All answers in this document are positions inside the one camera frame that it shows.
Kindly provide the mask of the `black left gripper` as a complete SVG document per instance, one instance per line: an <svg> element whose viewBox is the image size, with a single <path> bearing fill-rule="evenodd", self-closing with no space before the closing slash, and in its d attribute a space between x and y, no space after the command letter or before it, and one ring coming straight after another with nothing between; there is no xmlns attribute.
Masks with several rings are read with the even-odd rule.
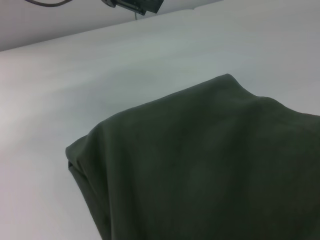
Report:
<svg viewBox="0 0 320 240"><path fill-rule="evenodd" d="M148 0L147 7L142 0L102 0L102 2L111 8L121 7L144 16L146 12L157 14L164 0Z"/></svg>

